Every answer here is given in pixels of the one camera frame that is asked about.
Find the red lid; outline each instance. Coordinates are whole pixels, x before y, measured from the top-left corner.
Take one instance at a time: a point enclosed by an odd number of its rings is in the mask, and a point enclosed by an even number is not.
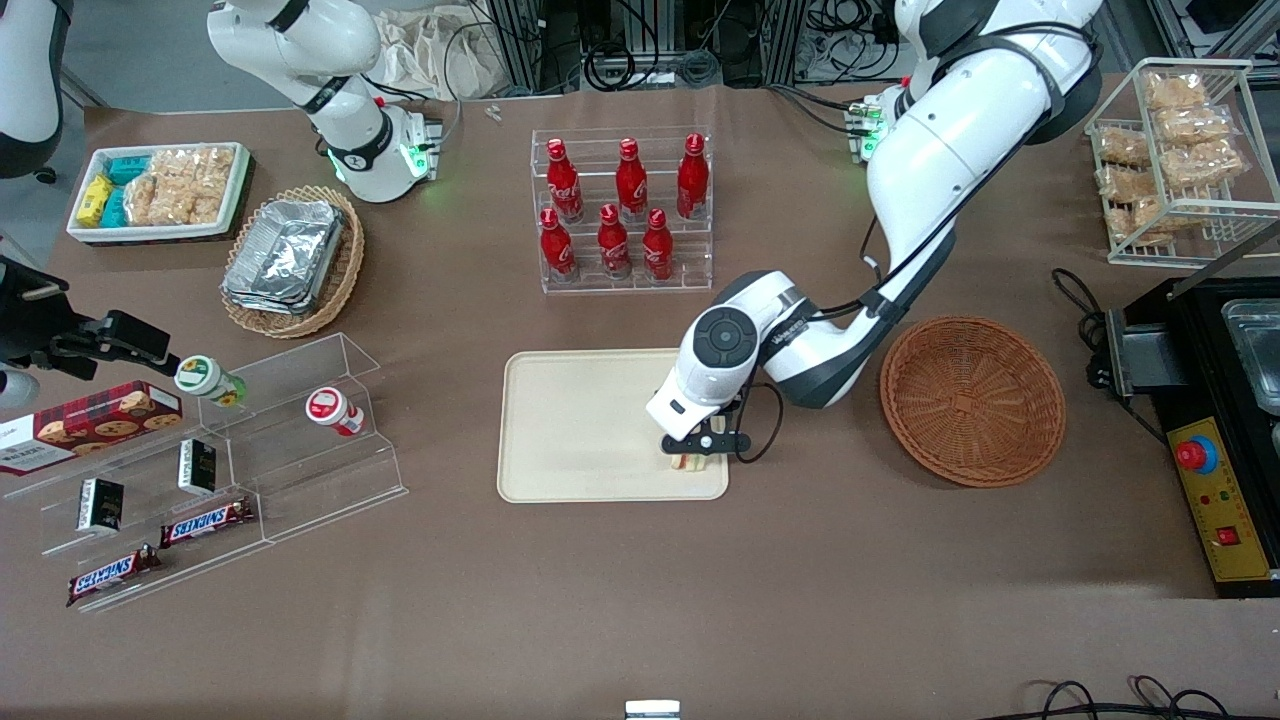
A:
[[[342,393],[332,387],[323,387],[307,398],[307,415],[317,423],[333,418],[340,407]]]

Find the cookie box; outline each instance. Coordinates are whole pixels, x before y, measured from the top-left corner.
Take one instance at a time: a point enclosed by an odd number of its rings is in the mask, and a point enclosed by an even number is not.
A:
[[[180,421],[180,400],[133,380],[0,423],[0,473],[26,475]]]

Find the red coca-cola bottle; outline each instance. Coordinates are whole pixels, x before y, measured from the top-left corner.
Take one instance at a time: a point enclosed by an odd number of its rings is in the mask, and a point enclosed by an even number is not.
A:
[[[595,236],[600,243],[604,274],[609,279],[625,281],[631,275],[631,256],[627,255],[627,228],[618,222],[618,206],[605,202],[600,208],[600,231]]]
[[[582,220],[582,186],[577,179],[577,168],[564,151],[564,141],[553,137],[547,141],[547,184],[552,188],[552,202],[559,211],[561,220],[573,224]]]
[[[559,224],[556,210],[547,208],[539,218],[543,225],[543,258],[552,281],[564,284],[577,279],[577,263],[573,260],[573,241]]]
[[[710,170],[703,156],[705,149],[707,138],[695,132],[685,138],[685,159],[680,161],[680,170],[676,173],[676,213],[686,220],[707,219],[707,183]]]
[[[671,231],[667,229],[667,214],[658,208],[649,210],[649,229],[644,233],[644,268],[650,281],[671,279],[673,245]]]
[[[640,164],[640,145],[634,137],[623,137],[618,143],[617,183],[618,205],[622,206],[622,222],[637,224],[644,222],[649,209],[649,176]]]

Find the red emergency stop button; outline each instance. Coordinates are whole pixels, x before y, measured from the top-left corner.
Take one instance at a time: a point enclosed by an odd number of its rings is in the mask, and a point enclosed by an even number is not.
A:
[[[1174,448],[1174,460],[1179,468],[1207,475],[1217,469],[1217,447],[1204,436],[1192,436]]]

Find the floor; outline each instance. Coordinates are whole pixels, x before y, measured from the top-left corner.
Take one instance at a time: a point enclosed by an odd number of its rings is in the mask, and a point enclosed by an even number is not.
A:
[[[370,12],[408,9],[430,0],[357,0]],[[81,0],[76,4],[64,65],[108,105],[150,113],[285,108],[266,83],[221,61],[209,44],[209,0]],[[1103,69],[1128,69],[1133,59],[1160,54],[1143,0],[1110,0],[1115,31],[1102,32]],[[909,70],[902,58],[884,77]],[[1280,96],[1266,106],[1280,110]],[[44,265],[65,222],[70,187],[84,155],[83,118],[67,104],[63,142],[51,165],[54,186],[32,178],[0,181],[0,252]],[[1280,118],[1280,113],[1272,114]]]

